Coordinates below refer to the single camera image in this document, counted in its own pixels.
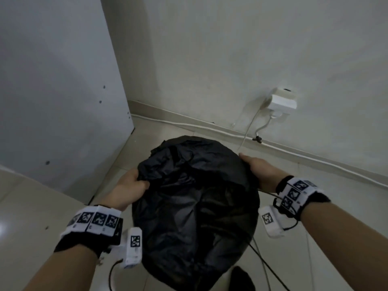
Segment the person's left arm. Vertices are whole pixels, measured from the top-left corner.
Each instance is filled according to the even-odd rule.
[[[138,170],[124,174],[116,187],[98,204],[125,210],[143,196],[147,181],[137,181]],[[24,291],[87,291],[92,283],[97,254],[84,245],[53,253],[38,270]]]

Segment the person's right arm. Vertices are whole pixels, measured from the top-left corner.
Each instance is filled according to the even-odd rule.
[[[240,153],[263,191],[273,193],[290,174]],[[388,239],[332,203],[310,202],[301,221],[323,253],[355,291],[388,289]]]

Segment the wristband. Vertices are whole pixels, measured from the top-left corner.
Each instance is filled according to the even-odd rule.
[[[287,176],[281,180],[276,192],[281,199],[276,198],[273,206],[280,213],[296,220],[300,220],[302,211],[310,202],[330,202],[322,189],[308,180],[294,176]]]
[[[123,227],[120,214],[119,210],[101,205],[83,208],[68,223],[54,252],[81,244],[100,257],[109,245],[120,244]]]

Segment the trash bag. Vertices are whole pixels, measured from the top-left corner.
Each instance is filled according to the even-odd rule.
[[[189,136],[164,141],[138,170],[150,182],[132,205],[144,267],[177,291],[210,290],[253,237],[256,178],[229,148]]]

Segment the forearm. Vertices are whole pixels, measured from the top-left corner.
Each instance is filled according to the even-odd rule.
[[[332,203],[310,203],[301,221],[355,291],[387,288],[388,239]]]
[[[87,291],[97,255],[83,245],[53,253],[24,291]]]

